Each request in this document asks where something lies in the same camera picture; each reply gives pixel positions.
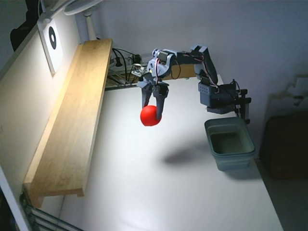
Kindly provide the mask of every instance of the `white table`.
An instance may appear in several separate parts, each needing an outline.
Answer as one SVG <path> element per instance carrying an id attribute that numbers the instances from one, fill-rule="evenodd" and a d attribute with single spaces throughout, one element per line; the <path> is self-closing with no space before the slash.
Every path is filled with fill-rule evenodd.
<path id="1" fill-rule="evenodd" d="M 105 93 L 86 196 L 67 196 L 61 218 L 87 231 L 282 231 L 255 163 L 221 172 L 211 155 L 205 121 L 234 113 L 208 113 L 196 78 L 168 83 L 155 127 L 140 121 L 140 89 Z"/>

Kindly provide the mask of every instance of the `wire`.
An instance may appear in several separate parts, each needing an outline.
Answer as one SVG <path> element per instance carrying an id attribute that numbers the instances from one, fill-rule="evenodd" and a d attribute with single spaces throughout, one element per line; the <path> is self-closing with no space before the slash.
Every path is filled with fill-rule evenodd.
<path id="1" fill-rule="evenodd" d="M 126 66 L 126 61 L 125 61 L 123 54 L 116 48 L 112 48 L 112 50 L 118 52 L 121 55 L 123 62 L 124 62 L 124 67 L 125 67 L 125 80 L 128 81 L 127 80 L 127 66 Z"/>
<path id="2" fill-rule="evenodd" d="M 216 88 L 218 88 L 218 85 L 217 85 L 216 83 L 213 82 L 213 80 L 212 80 L 212 78 L 211 78 L 211 75 L 210 75 L 209 72 L 207 71 L 206 66 L 205 66 L 205 62 L 203 61 L 202 64 L 203 64 L 204 69 L 205 69 L 206 72 L 207 72 L 207 77 L 209 78 L 211 84 L 214 85 Z"/>
<path id="3" fill-rule="evenodd" d="M 128 53 L 128 54 L 136 55 L 136 54 L 134 54 L 134 53 L 132 53 L 132 52 L 129 52 L 129 51 L 127 51 L 127 50 L 124 50 L 124 49 L 120 49 L 120 48 L 114 48 L 114 49 L 119 50 L 119 51 L 124 51 L 124 52 L 126 52 L 126 53 Z"/>
<path id="4" fill-rule="evenodd" d="M 233 82 L 235 82 L 235 83 L 236 83 L 236 85 L 237 85 L 237 87 L 238 87 L 239 91 L 241 92 L 241 88 L 240 88 L 240 85 L 238 84 L 238 82 L 237 82 L 236 80 L 233 80 Z"/>
<path id="5" fill-rule="evenodd" d="M 178 62 L 177 60 L 175 60 L 175 61 L 177 62 L 177 64 L 178 64 L 180 70 L 179 70 L 178 77 L 177 77 L 177 78 L 174 78 L 174 77 L 173 77 L 173 74 L 172 74 L 172 69 L 171 69 L 171 78 L 172 78 L 172 79 L 178 79 L 178 78 L 180 77 L 180 74 L 181 74 L 181 71 L 182 71 L 181 65 L 179 64 L 179 62 Z"/>
<path id="6" fill-rule="evenodd" d="M 158 64 L 159 64 L 159 59 L 157 58 L 157 59 L 155 60 L 156 85 L 157 85 L 157 83 L 158 83 L 158 70 L 157 70 Z"/>
<path id="7" fill-rule="evenodd" d="M 115 50 L 114 50 L 114 49 L 112 49 L 112 51 L 114 52 L 115 57 L 116 57 L 116 58 L 118 58 L 119 56 L 116 54 Z"/>

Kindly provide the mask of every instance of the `gray plastic bin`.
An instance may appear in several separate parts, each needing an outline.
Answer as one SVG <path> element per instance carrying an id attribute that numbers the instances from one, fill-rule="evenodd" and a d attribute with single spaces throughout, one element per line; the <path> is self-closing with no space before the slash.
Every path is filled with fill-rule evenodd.
<path id="1" fill-rule="evenodd" d="M 238 117 L 205 122 L 209 145 L 220 171 L 247 168 L 255 151 L 246 123 Z"/>

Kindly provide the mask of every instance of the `wooden board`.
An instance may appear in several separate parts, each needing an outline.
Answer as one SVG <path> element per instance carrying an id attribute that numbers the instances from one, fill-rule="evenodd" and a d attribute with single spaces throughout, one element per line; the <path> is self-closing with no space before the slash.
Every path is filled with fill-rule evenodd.
<path id="1" fill-rule="evenodd" d="M 36 207 L 44 196 L 84 195 L 111 47 L 111 39 L 96 40 L 76 51 L 69 79 L 25 179 L 24 187 Z"/>

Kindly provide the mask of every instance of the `electronic device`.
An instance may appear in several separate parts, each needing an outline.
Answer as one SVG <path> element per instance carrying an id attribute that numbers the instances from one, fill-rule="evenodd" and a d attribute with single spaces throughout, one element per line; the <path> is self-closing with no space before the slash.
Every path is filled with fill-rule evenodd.
<path id="1" fill-rule="evenodd" d="M 173 65 L 180 67 L 181 64 L 194 64 L 196 76 L 200 80 L 200 102 L 207 106 L 207 111 L 217 114 L 234 111 L 247 124 L 250 123 L 248 113 L 251 98 L 246 98 L 248 91 L 240 89 L 235 80 L 229 84 L 218 85 L 216 69 L 207 47 L 195 45 L 190 52 L 156 49 L 152 55 L 153 59 L 146 68 L 138 68 L 132 71 L 132 74 L 139 77 L 137 86 L 141 88 L 142 107 L 148 105 L 152 94 L 156 98 L 157 120 L 161 119 L 169 93 L 169 84 L 163 82 L 163 78 L 172 75 Z"/>

